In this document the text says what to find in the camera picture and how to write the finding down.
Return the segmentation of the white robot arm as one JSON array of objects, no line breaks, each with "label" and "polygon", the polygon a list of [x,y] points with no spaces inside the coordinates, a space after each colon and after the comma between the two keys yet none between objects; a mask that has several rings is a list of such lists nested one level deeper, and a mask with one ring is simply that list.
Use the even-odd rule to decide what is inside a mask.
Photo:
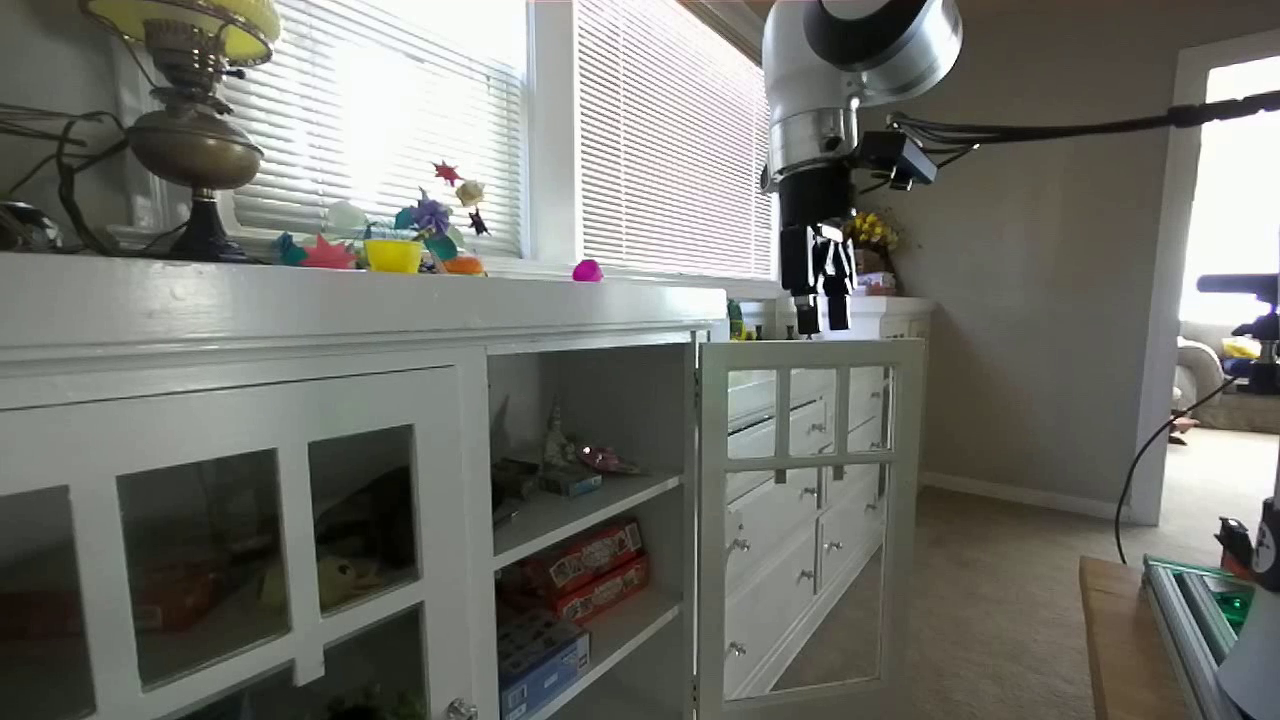
[{"label": "white robot arm", "polygon": [[923,95],[959,58],[959,0],[774,0],[758,68],[768,99],[768,162],[758,184],[779,202],[779,285],[794,331],[818,331],[812,228],[843,221],[850,169],[878,162],[931,178],[931,161],[894,132],[860,132],[860,108]]}]

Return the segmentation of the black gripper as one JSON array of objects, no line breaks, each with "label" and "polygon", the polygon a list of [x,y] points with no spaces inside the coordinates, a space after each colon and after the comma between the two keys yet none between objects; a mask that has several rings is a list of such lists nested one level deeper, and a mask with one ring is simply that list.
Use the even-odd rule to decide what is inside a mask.
[{"label": "black gripper", "polygon": [[[814,296],[812,291],[812,225],[838,225],[850,207],[850,174],[843,169],[804,169],[779,178],[779,285],[794,299],[794,331],[814,334]],[[829,242],[824,296],[829,326],[849,326],[849,246],[843,240]]]}]

